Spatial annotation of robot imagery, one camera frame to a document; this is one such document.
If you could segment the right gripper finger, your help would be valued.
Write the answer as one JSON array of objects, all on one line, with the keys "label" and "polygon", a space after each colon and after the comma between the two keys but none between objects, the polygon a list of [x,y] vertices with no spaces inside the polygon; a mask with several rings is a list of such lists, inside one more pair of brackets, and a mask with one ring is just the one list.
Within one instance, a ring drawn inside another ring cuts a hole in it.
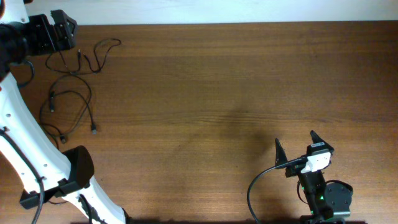
[{"label": "right gripper finger", "polygon": [[315,153],[324,150],[334,153],[335,149],[326,141],[324,141],[314,130],[310,131],[310,135],[313,143],[309,145],[309,153]]},{"label": "right gripper finger", "polygon": [[275,138],[275,166],[276,168],[284,168],[288,163],[285,151],[278,138]]}]

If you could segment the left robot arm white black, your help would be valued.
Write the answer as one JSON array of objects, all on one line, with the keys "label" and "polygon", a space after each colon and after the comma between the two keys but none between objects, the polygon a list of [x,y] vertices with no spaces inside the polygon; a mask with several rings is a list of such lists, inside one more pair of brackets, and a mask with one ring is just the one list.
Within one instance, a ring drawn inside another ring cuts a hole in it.
[{"label": "left robot arm white black", "polygon": [[27,1],[1,1],[1,152],[20,177],[20,204],[35,208],[37,222],[43,204],[61,197],[86,215],[90,223],[132,223],[94,177],[94,165],[84,146],[60,152],[45,135],[22,99],[10,66],[28,56],[69,50],[76,45],[77,23],[62,10],[30,16]]}]

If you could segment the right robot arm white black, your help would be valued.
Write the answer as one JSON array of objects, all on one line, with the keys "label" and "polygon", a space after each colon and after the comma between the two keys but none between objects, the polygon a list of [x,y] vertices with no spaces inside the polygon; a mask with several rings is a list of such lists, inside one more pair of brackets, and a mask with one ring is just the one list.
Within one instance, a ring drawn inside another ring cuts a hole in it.
[{"label": "right robot arm white black", "polygon": [[306,153],[288,160],[279,140],[275,140],[275,165],[285,169],[285,176],[298,177],[298,186],[304,192],[310,215],[300,217],[300,223],[344,223],[351,215],[353,188],[339,180],[326,181],[323,169],[331,165],[334,148],[315,131],[310,131],[312,144]]}]

